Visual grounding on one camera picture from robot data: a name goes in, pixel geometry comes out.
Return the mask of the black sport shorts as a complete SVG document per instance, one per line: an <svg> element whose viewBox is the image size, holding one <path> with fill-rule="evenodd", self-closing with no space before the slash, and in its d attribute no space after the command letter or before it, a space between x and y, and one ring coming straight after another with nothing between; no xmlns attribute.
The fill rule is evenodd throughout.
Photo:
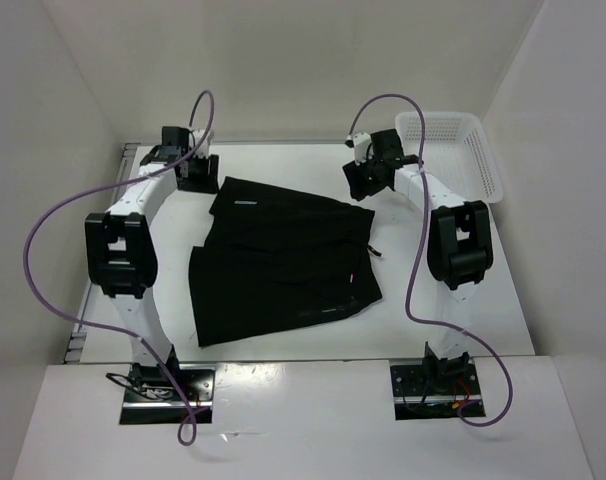
<svg viewBox="0 0 606 480"><path fill-rule="evenodd" d="M369 209L228 177L209 213L188 269L201 347L344 320L382 298Z"/></svg>

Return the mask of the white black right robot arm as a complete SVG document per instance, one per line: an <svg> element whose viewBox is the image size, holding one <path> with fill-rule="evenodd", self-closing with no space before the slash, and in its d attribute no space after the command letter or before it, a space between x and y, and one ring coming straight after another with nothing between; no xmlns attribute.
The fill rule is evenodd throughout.
<svg viewBox="0 0 606 480"><path fill-rule="evenodd" d="M454 193L416 155L405 154L394 129L352 133L345 144L354 153L343 167L353 199L389 188L428 212L425 254L437 282L435 321L441 331L425 345L421 378L429 391L443 393L467 373L465 331L478 285L494 260L488 207Z"/></svg>

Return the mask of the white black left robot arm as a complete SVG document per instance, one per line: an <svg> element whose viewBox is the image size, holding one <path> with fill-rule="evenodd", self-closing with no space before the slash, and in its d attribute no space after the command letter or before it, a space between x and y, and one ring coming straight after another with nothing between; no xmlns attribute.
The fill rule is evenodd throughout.
<svg viewBox="0 0 606 480"><path fill-rule="evenodd" d="M130 331L132 369L108 378L153 401L179 394L183 376L174 346L165 334L154 299L159 263L150 225L179 185L216 178L218 158L209 152L213 131L164 127L162 141L139 163L119 200L84 224L88 273L116 308Z"/></svg>

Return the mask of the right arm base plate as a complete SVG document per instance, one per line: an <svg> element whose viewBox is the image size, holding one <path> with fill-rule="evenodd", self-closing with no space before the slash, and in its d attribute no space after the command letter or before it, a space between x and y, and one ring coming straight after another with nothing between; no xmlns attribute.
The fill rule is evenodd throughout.
<svg viewBox="0 0 606 480"><path fill-rule="evenodd" d="M392 363L389 367L396 421L456 418L459 407L465 417L485 416L477 371L473 364L461 379L441 386L427 383L419 363Z"/></svg>

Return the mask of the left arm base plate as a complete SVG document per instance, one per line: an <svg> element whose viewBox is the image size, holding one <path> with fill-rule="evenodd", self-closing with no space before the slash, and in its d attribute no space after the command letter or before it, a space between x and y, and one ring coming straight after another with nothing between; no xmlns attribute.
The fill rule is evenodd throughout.
<svg viewBox="0 0 606 480"><path fill-rule="evenodd" d="M215 364L181 364L175 374L198 424L212 423L215 376ZM124 389L120 425L180 424L188 416L184 402L167 379L144 380L135 367L127 375L108 373L106 377Z"/></svg>

